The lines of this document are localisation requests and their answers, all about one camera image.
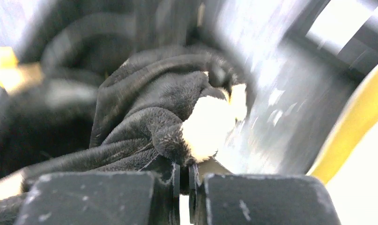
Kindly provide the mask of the white yellow-edged pillow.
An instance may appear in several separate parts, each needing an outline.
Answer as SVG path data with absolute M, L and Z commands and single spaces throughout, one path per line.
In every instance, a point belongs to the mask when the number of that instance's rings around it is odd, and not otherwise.
M 378 64 L 359 84 L 309 175 L 325 184 L 344 225 L 378 225 Z

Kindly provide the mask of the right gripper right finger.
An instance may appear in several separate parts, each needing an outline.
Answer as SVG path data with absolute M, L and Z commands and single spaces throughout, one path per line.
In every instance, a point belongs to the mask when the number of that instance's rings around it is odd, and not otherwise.
M 214 159 L 188 171 L 195 225 L 340 224 L 327 189 L 312 176 L 231 174 Z

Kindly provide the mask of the black floral pillowcase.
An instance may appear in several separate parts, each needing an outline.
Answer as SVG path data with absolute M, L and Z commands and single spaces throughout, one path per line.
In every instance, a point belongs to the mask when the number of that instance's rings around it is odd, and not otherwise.
M 57 0 L 0 47 L 0 225 L 50 173 L 210 159 L 247 115 L 243 69 L 197 44 L 201 0 Z

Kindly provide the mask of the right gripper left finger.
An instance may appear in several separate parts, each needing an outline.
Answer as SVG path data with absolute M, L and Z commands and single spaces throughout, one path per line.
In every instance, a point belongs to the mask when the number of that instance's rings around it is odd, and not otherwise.
M 177 225 L 179 172 L 64 172 L 43 175 L 17 225 Z

